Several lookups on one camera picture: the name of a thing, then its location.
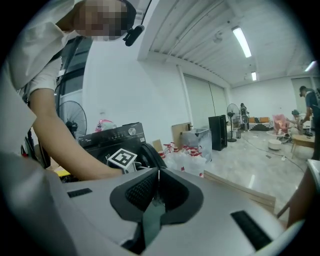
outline person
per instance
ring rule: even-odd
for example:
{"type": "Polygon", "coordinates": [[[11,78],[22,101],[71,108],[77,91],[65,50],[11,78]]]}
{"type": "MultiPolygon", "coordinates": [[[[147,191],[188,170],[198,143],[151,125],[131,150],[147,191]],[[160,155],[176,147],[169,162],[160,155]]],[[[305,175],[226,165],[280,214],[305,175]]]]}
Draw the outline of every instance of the person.
{"type": "Polygon", "coordinates": [[[301,124],[300,113],[298,110],[294,109],[291,114],[293,115],[294,120],[286,118],[286,120],[292,124],[294,127],[290,129],[290,136],[292,135],[302,135],[303,134],[303,125],[301,124]]]}
{"type": "Polygon", "coordinates": [[[116,177],[122,170],[87,153],[58,117],[54,93],[62,58],[55,55],[74,31],[115,40],[132,28],[135,17],[127,0],[52,0],[23,29],[3,63],[2,78],[27,94],[36,115],[32,126],[43,148],[80,180],[116,177]]]}
{"type": "Polygon", "coordinates": [[[247,107],[245,106],[245,104],[241,103],[240,104],[240,114],[241,114],[241,122],[242,122],[242,129],[245,131],[245,124],[246,124],[246,128],[249,131],[249,118],[248,115],[249,112],[247,111],[247,107]]]}
{"type": "Polygon", "coordinates": [[[306,88],[305,86],[300,87],[300,97],[305,98],[306,104],[306,115],[301,121],[304,124],[306,121],[310,120],[311,114],[313,114],[312,122],[314,123],[314,151],[313,160],[320,160],[320,108],[318,105],[316,93],[313,89],[306,88]]]}

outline black speaker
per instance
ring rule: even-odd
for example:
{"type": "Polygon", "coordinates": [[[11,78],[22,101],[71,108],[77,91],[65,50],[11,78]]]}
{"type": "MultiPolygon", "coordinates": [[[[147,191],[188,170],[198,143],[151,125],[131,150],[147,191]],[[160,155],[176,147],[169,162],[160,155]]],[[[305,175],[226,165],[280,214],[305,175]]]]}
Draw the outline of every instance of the black speaker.
{"type": "Polygon", "coordinates": [[[212,137],[212,149],[221,151],[228,146],[226,115],[209,117],[212,137]]]}

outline ceiling light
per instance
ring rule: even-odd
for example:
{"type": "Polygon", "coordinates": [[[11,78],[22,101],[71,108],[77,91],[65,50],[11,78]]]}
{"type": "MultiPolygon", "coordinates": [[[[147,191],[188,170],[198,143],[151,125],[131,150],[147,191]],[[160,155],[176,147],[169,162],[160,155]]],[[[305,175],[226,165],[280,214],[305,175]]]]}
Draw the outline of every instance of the ceiling light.
{"type": "Polygon", "coordinates": [[[245,35],[244,33],[242,32],[242,29],[240,27],[235,27],[232,29],[232,32],[234,33],[236,39],[238,39],[241,47],[242,47],[242,50],[244,52],[244,55],[246,58],[249,58],[251,57],[251,52],[250,52],[250,49],[249,49],[249,45],[247,43],[247,40],[245,38],[245,35]]]}
{"type": "Polygon", "coordinates": [[[257,73],[256,72],[252,72],[252,81],[256,81],[257,80],[257,73]]]}
{"type": "Polygon", "coordinates": [[[316,62],[315,60],[312,61],[312,62],[309,64],[309,66],[305,69],[304,72],[308,72],[310,69],[312,69],[312,68],[315,66],[316,63],[317,63],[317,62],[316,62]]]}

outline white shirt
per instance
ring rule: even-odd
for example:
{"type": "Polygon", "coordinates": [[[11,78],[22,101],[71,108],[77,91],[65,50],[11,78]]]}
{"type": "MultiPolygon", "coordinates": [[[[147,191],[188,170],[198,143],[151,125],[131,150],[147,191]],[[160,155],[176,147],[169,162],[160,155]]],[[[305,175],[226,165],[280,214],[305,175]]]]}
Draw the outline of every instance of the white shirt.
{"type": "Polygon", "coordinates": [[[61,58],[49,63],[68,42],[68,34],[56,23],[80,0],[52,0],[18,36],[0,72],[0,150],[17,152],[36,116],[14,90],[26,86],[55,90],[61,58]]]}

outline black slot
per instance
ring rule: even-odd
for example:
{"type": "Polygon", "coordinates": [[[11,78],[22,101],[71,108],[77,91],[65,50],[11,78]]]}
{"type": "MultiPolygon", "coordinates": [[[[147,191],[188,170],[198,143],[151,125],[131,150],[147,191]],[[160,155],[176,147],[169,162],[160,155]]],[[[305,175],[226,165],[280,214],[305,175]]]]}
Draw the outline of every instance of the black slot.
{"type": "Polygon", "coordinates": [[[92,190],[90,188],[82,188],[82,189],[68,192],[68,196],[70,198],[75,198],[75,197],[83,196],[83,195],[91,193],[91,192],[92,192],[92,190]]]}
{"type": "Polygon", "coordinates": [[[267,234],[244,210],[233,212],[231,216],[257,251],[271,243],[267,234]]]}

